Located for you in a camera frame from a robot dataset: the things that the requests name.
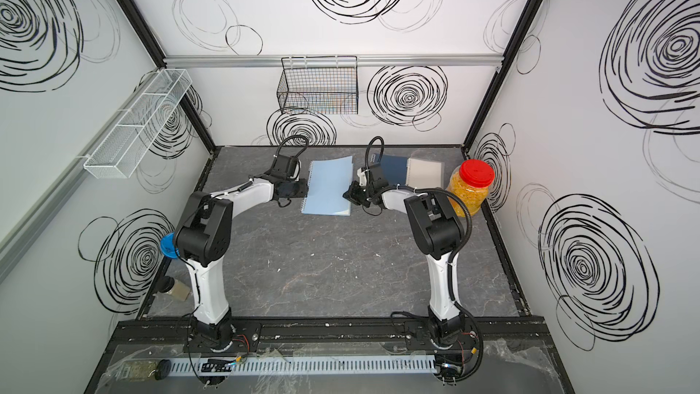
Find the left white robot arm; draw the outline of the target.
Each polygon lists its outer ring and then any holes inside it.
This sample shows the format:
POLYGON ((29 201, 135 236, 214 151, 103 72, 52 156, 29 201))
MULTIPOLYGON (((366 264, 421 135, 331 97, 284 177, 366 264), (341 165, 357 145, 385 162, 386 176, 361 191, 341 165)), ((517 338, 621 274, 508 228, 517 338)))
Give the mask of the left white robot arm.
POLYGON ((223 351, 234 341, 222 271, 233 219, 261 204, 306 197, 307 182, 300 174, 297 155, 277 152, 265 173, 219 192, 196 192, 189 197, 172 236, 172 247, 190 274, 194 299, 191 333, 207 347, 223 351))

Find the light blue spiral notebook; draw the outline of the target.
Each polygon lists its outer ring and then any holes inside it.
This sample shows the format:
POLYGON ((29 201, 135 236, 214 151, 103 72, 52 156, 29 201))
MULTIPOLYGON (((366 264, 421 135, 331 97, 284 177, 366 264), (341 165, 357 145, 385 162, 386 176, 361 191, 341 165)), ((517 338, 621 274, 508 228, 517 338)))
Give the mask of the light blue spiral notebook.
POLYGON ((344 194, 353 181, 353 157, 312 161, 304 215, 349 216, 351 204, 344 194))

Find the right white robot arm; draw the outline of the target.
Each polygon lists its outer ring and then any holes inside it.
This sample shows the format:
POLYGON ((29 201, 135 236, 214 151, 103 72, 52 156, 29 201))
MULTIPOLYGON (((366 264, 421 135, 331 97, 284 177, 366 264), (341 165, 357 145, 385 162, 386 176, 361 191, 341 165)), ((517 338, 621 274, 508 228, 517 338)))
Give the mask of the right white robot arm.
POLYGON ((463 224, 454 210, 457 197, 440 188, 391 185, 378 165, 360 169, 344 197, 355 205, 376 205, 408 217, 413 239, 428 262, 431 340, 440 348, 453 344, 468 325, 468 311, 459 301, 456 264, 472 229, 471 220, 463 224))

